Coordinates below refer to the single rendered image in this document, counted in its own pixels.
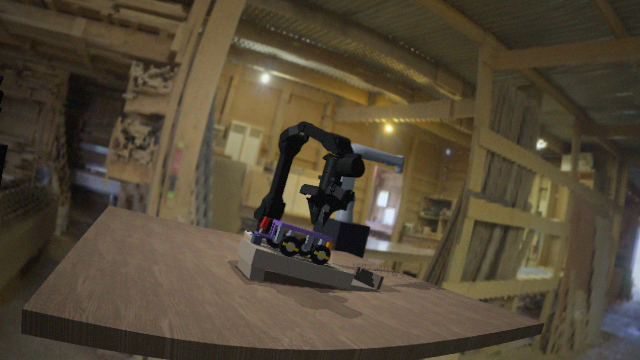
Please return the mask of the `red-headed pin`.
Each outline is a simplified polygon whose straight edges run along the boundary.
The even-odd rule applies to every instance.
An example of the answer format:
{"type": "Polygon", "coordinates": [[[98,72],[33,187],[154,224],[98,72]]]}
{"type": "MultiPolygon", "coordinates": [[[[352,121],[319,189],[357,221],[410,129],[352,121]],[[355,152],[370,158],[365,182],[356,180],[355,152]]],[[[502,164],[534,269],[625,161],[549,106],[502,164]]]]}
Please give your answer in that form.
{"type": "Polygon", "coordinates": [[[263,229],[264,229],[264,230],[266,229],[266,227],[267,227],[267,225],[268,225],[269,221],[270,221],[270,218],[268,218],[268,217],[266,217],[266,216],[265,216],[265,217],[264,217],[264,219],[262,220],[262,224],[261,224],[261,226],[260,226],[260,228],[262,228],[262,229],[259,231],[259,233],[262,233],[263,229]]]}

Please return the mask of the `yellow wedge chock with orange handle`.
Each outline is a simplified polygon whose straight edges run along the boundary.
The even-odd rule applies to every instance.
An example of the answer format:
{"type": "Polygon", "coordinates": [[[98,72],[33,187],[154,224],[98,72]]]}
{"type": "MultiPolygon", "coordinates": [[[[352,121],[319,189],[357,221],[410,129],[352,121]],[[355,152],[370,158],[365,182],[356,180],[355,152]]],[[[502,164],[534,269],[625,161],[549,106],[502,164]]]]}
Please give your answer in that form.
{"type": "MultiPolygon", "coordinates": [[[[331,249],[332,249],[332,246],[333,246],[333,244],[332,244],[332,243],[327,242],[326,247],[328,247],[328,248],[330,249],[330,251],[331,251],[331,249]]],[[[308,258],[308,259],[310,259],[310,255],[309,255],[309,256],[307,256],[307,258],[308,258]]]]}

